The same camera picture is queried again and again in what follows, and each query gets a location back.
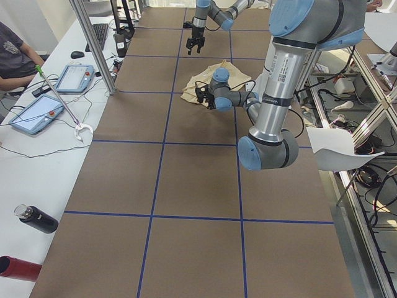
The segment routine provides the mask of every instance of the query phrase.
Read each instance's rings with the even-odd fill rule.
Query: crumpled cloth
[[[228,84],[231,88],[237,86],[238,84],[245,83],[246,81],[249,81],[251,79],[250,76],[247,76],[246,74],[242,73],[241,71],[238,70],[237,67],[235,67],[233,64],[230,62],[227,62],[226,60],[223,60],[219,64],[215,65],[210,65],[205,71],[202,73],[198,74],[197,76],[193,76],[190,81],[187,83],[186,87],[182,89],[183,94],[181,98],[185,99],[186,101],[189,101],[194,104],[199,104],[197,101],[197,96],[195,93],[195,82],[201,81],[206,84],[209,84],[211,79],[212,79],[212,74],[215,72],[215,70],[219,67],[224,67],[226,68],[229,73],[229,81]],[[197,83],[198,87],[203,86],[203,83]],[[205,101],[202,103],[203,106],[208,107],[208,103]]]

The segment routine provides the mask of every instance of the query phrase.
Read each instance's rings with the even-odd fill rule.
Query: white surface
[[[397,14],[368,12],[365,14],[365,33],[382,50],[388,52],[397,42]]]
[[[311,147],[322,171],[348,171],[357,169],[371,159],[384,154],[356,155],[351,134],[343,129],[319,129],[307,127]]]
[[[109,22],[109,20],[111,20],[109,17],[93,18],[92,22]],[[112,30],[109,30],[104,49],[105,58],[112,56],[112,52],[116,53],[112,34]],[[65,64],[71,61],[70,53],[73,50],[84,51],[85,46],[83,32],[76,21],[46,61],[42,68],[44,73],[47,76],[60,75]],[[91,53],[86,53],[84,58],[74,60],[74,62],[92,64],[96,71],[98,70]],[[110,66],[113,59],[107,62]],[[97,80],[94,78],[89,88]],[[32,83],[37,81],[41,81],[38,76]],[[26,91],[18,100],[17,105],[27,106],[31,103],[34,100],[31,91],[34,89]],[[92,107],[84,121],[83,118],[90,108],[90,102],[83,97],[73,101],[76,98],[75,95],[63,96],[63,99],[66,102],[73,101],[68,105],[69,108],[81,122],[91,125],[95,130],[107,102],[107,89],[103,81],[95,85],[86,97],[92,102]],[[12,117],[13,114],[9,113],[3,125]],[[57,119],[74,126],[66,111]],[[0,126],[2,146],[26,155],[41,155],[56,150],[83,147],[91,143],[92,135],[88,130],[81,131],[80,136],[83,138],[83,143],[74,137],[73,128],[60,121],[54,121],[36,136],[26,135],[9,125]],[[19,222],[14,215],[14,209],[19,204],[34,205],[60,220],[86,153],[85,148],[55,153],[46,157],[26,158],[0,148],[0,256],[9,255],[38,264],[44,262],[56,232],[44,234]],[[0,278],[0,297],[27,298],[33,286],[33,282]]]

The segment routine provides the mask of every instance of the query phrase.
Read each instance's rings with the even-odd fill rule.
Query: black mouse
[[[85,56],[85,54],[83,52],[80,52],[80,51],[73,51],[70,54],[70,58],[72,58],[72,59],[77,59],[77,58],[81,58],[81,57],[84,57],[84,56]]]

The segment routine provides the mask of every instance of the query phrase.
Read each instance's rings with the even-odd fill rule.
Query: machine equipment
[[[207,17],[223,30],[230,30],[234,20],[253,0],[237,0],[222,11],[212,0],[197,0],[188,53],[204,46]],[[246,109],[253,126],[248,136],[238,142],[239,160],[251,170],[283,168],[298,156],[294,136],[283,123],[309,53],[346,48],[359,43],[364,33],[366,0],[278,0],[270,15],[269,27],[275,52],[267,84],[259,99],[254,93],[231,91],[228,72],[215,71],[208,92],[214,97],[216,109],[226,111],[233,106]]]

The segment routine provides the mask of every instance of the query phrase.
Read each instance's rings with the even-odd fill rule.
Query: metal pole
[[[99,42],[95,35],[94,29],[92,29],[89,16],[86,12],[86,8],[82,0],[69,0],[77,19],[79,20],[80,26],[83,30],[84,36],[86,37],[89,48],[91,49],[92,55],[94,56],[95,62],[99,68],[99,71],[104,79],[106,88],[110,95],[114,94],[116,87],[112,76],[110,75],[109,69],[106,64],[106,60],[102,50],[100,48]]]

